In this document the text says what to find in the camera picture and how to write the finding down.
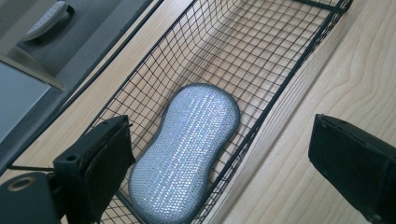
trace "wire mesh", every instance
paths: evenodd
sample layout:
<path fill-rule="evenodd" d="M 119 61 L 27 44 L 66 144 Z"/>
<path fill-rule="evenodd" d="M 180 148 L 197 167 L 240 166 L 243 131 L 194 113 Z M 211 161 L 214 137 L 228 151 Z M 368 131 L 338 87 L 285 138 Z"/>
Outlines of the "wire mesh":
<path fill-rule="evenodd" d="M 128 76 L 91 127 L 104 119 L 128 115 L 133 124 L 133 153 L 138 158 L 178 89 L 201 82 L 230 93 L 241 110 L 241 122 L 212 169 L 206 201 L 193 221 L 202 222 L 280 93 L 350 4 L 348 0 L 194 1 Z M 103 223 L 138 223 L 128 201 L 128 176 L 119 197 L 104 213 Z"/>

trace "gray sponge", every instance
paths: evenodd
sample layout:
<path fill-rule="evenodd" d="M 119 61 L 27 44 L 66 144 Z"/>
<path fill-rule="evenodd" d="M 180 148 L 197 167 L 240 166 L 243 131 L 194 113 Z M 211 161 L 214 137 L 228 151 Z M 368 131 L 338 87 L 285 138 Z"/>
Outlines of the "gray sponge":
<path fill-rule="evenodd" d="M 151 223 L 193 219 L 211 167 L 238 124 L 238 105 L 218 87 L 190 84 L 177 92 L 131 171 L 134 211 Z"/>

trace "black object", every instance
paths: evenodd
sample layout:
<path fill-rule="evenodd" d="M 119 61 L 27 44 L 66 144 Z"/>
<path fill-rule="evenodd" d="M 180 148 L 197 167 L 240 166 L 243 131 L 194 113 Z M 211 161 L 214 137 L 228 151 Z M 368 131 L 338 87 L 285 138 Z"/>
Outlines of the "black object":
<path fill-rule="evenodd" d="M 351 3 L 194 0 L 124 80 L 92 126 L 112 116 L 129 115 L 134 120 L 131 132 L 136 136 L 137 157 L 180 88 L 199 82 L 230 93 L 241 109 L 241 124 L 212 169 L 207 200 L 194 219 L 194 223 L 203 222 L 279 96 Z M 120 195 L 125 195 L 120 206 L 132 209 L 126 186 Z M 124 211 L 108 221 L 131 217 Z"/>
<path fill-rule="evenodd" d="M 99 222 L 134 162 L 127 116 L 106 120 L 54 160 L 54 173 L 8 180 L 0 191 L 5 223 Z"/>
<path fill-rule="evenodd" d="M 316 115 L 309 159 L 373 223 L 396 223 L 396 148 L 340 119 Z"/>

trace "sponge surface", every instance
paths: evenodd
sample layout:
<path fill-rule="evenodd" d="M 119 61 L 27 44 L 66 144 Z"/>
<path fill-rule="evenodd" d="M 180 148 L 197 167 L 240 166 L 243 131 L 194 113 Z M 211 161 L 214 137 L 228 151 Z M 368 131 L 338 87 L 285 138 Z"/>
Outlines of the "sponge surface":
<path fill-rule="evenodd" d="M 136 213 L 152 223 L 193 218 L 211 167 L 238 124 L 239 108 L 227 92 L 208 84 L 177 92 L 131 171 L 129 193 Z"/>

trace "light wood tabletop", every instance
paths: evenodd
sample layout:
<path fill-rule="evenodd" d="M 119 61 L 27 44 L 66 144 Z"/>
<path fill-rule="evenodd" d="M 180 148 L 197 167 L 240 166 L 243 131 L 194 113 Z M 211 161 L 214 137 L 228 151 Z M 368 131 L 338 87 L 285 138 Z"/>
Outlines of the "light wood tabletop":
<path fill-rule="evenodd" d="M 115 61 L 14 162 L 51 167 L 186 8 L 164 1 Z M 396 2 L 355 0 L 262 125 L 210 223 L 366 223 L 307 157 L 316 114 L 396 146 Z M 6 171 L 0 183 L 19 175 Z"/>

